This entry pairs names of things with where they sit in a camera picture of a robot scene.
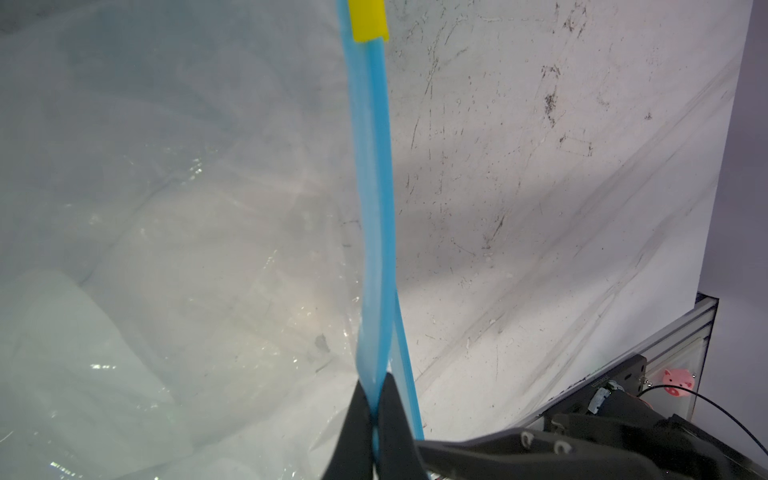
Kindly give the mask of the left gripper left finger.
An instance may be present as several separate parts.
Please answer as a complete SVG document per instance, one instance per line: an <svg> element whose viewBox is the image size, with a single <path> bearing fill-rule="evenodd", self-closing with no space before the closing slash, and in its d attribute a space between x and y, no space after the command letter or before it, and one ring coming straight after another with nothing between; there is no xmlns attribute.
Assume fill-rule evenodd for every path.
<svg viewBox="0 0 768 480"><path fill-rule="evenodd" d="M364 389L357 383L323 480L372 480L373 421Z"/></svg>

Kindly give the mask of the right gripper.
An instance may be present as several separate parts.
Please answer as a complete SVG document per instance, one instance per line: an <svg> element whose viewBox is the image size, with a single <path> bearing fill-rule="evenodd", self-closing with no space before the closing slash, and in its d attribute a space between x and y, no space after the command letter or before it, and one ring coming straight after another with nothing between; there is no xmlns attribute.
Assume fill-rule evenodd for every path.
<svg viewBox="0 0 768 480"><path fill-rule="evenodd" d="M623 390L563 401L543 418L548 432L516 428L416 446L425 468L448 479L658 479L660 470L676 479L767 477L765 467L715 436Z"/></svg>

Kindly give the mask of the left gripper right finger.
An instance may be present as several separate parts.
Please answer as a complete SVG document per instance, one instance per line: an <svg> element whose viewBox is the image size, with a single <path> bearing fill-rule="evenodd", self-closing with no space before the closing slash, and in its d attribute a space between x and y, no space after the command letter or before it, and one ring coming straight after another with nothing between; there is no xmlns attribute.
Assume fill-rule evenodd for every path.
<svg viewBox="0 0 768 480"><path fill-rule="evenodd" d="M377 414L378 478L382 480L427 480L405 409L391 373L382 386Z"/></svg>

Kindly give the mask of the clear zip top bag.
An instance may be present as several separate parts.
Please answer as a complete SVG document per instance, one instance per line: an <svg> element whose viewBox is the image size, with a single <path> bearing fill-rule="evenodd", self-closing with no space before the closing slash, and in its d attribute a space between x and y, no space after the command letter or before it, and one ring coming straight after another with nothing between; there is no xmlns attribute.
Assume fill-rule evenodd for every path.
<svg viewBox="0 0 768 480"><path fill-rule="evenodd" d="M1 5L1 475L318 479L357 383L342 1Z"/></svg>

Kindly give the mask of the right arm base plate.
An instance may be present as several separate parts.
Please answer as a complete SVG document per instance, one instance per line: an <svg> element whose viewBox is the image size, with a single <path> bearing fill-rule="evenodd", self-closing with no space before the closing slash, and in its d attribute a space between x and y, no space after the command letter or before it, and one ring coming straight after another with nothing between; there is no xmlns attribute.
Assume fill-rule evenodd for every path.
<svg viewBox="0 0 768 480"><path fill-rule="evenodd" d="M647 363L647 359L640 354L626 354L608 367L582 379L561 393L527 419L521 421L519 426L546 430L556 414L586 414L590 402L601 388L614 387L630 394L639 393L642 389L641 383L645 376Z"/></svg>

